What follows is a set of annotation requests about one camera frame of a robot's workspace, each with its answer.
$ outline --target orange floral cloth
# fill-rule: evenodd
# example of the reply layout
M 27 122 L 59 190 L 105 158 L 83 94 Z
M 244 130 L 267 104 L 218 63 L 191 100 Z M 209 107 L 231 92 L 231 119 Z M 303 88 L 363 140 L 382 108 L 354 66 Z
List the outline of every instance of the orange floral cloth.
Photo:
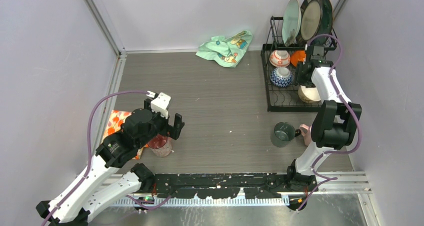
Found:
M 112 133 L 119 131 L 121 129 L 121 124 L 123 124 L 125 122 L 125 119 L 130 115 L 131 115 L 131 112 L 112 110 L 112 112 L 110 113 L 109 121 L 107 122 L 107 125 L 106 125 L 105 132 L 103 133 L 103 139 L 111 135 Z M 143 147 L 140 150 L 138 150 L 137 156 L 135 156 L 135 158 L 133 159 L 140 159 L 142 152 L 143 152 Z

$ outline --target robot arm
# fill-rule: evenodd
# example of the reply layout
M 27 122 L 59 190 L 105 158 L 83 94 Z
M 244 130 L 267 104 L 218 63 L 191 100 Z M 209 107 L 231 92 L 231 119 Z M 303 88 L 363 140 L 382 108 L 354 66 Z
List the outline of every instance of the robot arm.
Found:
M 134 158 L 137 151 L 146 145 L 158 134 L 169 136 L 177 140 L 184 127 L 182 116 L 175 114 L 174 125 L 169 122 L 168 107 L 171 97 L 164 94 L 155 94 L 155 99 L 146 99 L 144 108 L 136 109 L 121 125 L 121 130 L 107 136 L 96 149 L 92 157 L 92 166 L 89 174 L 81 185 L 73 191 L 66 201 L 56 209 L 49 219 L 53 225 L 64 225 L 73 221 L 87 221 L 113 203 L 117 197 L 137 191 L 149 177 L 138 173 L 142 166 L 135 166 L 121 180 L 128 180 L 126 184 L 112 184 L 104 190 L 94 193 L 96 189 L 112 174 L 116 173 L 129 160 Z M 63 191 L 51 201 L 40 202 L 36 209 L 41 217 L 45 218 L 62 198 L 67 195 L 84 176 L 84 171 Z
M 310 129 L 312 142 L 306 151 L 287 168 L 290 184 L 310 185 L 315 177 L 313 163 L 320 157 L 314 165 L 318 168 L 329 156 L 324 152 L 341 150 L 353 141 L 357 127 L 339 96 L 341 95 L 349 103 L 358 118 L 361 116 L 362 108 L 359 104 L 352 103 L 345 95 L 337 80 L 336 70 L 331 71 L 332 65 L 333 62 L 327 61 L 324 57 L 323 46 L 308 46 L 306 61 L 298 63 L 296 67 L 294 82 L 307 87 L 316 86 L 322 106 Z M 339 92 L 334 88 L 331 78 Z M 341 119 L 342 122 L 335 122 L 336 118 Z

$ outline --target dish rack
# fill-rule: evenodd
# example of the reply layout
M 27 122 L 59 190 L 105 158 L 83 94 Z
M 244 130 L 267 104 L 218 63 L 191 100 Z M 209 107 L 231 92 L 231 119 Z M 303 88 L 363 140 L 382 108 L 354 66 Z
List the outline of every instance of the dish rack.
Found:
M 320 109 L 321 102 L 305 103 L 298 95 L 299 85 L 290 84 L 288 87 L 277 87 L 270 81 L 270 75 L 275 68 L 270 63 L 270 55 L 274 50 L 288 51 L 290 55 L 294 51 L 304 50 L 304 46 L 297 44 L 286 47 L 283 42 L 281 30 L 283 27 L 283 17 L 271 17 L 270 29 L 266 43 L 262 45 L 260 56 L 262 58 L 263 75 L 265 78 L 266 100 L 269 112 L 317 112 Z M 331 34 L 337 37 L 334 29 Z M 328 51 L 334 51 L 337 48 L 337 43 L 334 39 L 329 38 L 325 46 L 325 55 Z M 290 64 L 290 71 L 295 76 L 296 68 Z

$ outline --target towel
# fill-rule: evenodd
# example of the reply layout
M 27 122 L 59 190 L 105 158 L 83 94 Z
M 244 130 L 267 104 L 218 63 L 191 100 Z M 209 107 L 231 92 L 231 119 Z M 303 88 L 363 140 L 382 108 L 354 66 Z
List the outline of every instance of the towel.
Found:
M 223 67 L 236 67 L 245 55 L 253 39 L 250 31 L 241 31 L 233 37 L 212 37 L 210 41 L 199 46 L 196 56 L 206 60 L 215 60 Z

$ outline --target clear plastic cup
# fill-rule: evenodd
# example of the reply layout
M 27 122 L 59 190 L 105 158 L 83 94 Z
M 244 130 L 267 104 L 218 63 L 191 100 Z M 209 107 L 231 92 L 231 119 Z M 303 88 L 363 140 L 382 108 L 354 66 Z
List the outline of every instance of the clear plastic cup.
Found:
M 171 139 L 158 134 L 155 138 L 147 143 L 148 147 L 158 157 L 166 157 L 172 152 Z

